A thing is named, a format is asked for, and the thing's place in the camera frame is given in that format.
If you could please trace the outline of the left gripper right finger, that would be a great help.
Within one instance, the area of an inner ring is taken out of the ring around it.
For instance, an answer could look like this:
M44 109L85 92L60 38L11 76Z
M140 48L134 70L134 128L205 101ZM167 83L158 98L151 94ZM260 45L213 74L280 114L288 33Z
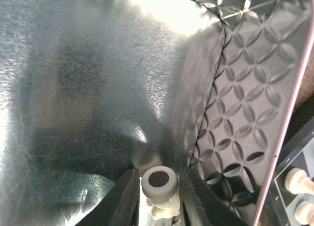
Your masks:
M193 171L180 172L182 224L185 226L245 226Z

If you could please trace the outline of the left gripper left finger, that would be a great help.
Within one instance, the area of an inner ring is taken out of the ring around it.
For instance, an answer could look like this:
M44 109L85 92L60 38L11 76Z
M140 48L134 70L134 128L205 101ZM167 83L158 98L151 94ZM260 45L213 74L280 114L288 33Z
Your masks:
M76 226L137 226L139 203L139 171L129 169Z

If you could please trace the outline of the white chess piece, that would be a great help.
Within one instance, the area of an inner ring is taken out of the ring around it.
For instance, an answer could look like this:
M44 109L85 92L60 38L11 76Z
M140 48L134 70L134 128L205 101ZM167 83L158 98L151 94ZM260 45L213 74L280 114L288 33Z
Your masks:
M147 170L141 179L141 189L153 220L171 219L180 214L179 181L171 168L156 166Z

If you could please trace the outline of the white chess rook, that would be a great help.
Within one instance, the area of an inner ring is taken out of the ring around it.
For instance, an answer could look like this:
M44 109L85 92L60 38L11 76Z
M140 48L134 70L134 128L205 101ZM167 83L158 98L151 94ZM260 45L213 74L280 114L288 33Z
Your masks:
M314 194L314 182L303 169L292 168L286 175L285 188L292 194Z

